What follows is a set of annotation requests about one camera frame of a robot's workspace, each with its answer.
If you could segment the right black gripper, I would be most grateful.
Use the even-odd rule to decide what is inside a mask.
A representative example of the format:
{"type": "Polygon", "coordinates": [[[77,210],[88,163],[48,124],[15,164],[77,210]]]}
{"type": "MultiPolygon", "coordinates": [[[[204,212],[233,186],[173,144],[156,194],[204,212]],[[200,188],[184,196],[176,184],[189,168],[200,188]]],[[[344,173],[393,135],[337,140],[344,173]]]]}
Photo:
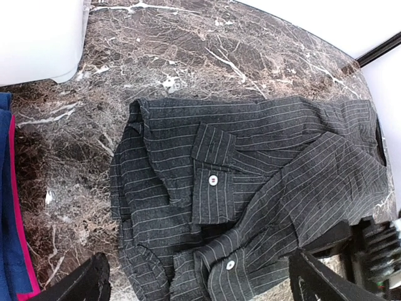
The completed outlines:
{"type": "Polygon", "coordinates": [[[341,253],[346,279],[381,298],[400,297],[400,220],[363,218],[341,253]]]}

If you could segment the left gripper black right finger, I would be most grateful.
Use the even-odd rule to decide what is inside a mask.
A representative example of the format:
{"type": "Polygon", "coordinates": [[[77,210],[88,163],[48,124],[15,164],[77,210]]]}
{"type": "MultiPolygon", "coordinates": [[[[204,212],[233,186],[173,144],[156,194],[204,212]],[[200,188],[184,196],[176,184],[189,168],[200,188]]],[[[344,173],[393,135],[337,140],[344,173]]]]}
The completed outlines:
{"type": "Polygon", "coordinates": [[[369,301],[382,299],[345,280],[302,249],[295,250],[289,257],[289,278],[294,300],[369,301]]]}

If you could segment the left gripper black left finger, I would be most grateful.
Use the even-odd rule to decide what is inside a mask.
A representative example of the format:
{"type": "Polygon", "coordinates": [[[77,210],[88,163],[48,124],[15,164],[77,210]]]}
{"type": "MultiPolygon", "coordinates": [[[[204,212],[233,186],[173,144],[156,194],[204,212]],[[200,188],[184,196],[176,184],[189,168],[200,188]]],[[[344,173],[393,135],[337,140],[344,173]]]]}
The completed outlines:
{"type": "Polygon", "coordinates": [[[110,265],[106,255],[98,252],[57,284],[31,298],[34,301],[109,301],[110,265]]]}

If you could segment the navy blue t-shirt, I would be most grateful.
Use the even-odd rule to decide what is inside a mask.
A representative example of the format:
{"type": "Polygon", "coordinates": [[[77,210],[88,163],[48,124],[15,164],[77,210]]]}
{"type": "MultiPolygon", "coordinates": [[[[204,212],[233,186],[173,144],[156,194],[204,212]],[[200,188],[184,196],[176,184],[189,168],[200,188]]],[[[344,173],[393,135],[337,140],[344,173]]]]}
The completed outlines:
{"type": "Polygon", "coordinates": [[[32,284],[21,245],[23,226],[16,214],[18,193],[14,164],[14,119],[10,93],[1,94],[1,300],[18,300],[32,284]]]}

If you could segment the black clothes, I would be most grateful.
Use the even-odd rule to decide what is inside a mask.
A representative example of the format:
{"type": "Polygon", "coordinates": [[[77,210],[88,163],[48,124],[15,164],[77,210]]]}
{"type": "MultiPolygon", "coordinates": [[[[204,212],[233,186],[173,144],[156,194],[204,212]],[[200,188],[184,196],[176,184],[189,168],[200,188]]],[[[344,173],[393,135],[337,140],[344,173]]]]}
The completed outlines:
{"type": "Polygon", "coordinates": [[[368,100],[138,99],[110,165],[119,255],[139,300],[250,300],[287,256],[388,194],[368,100]]]}

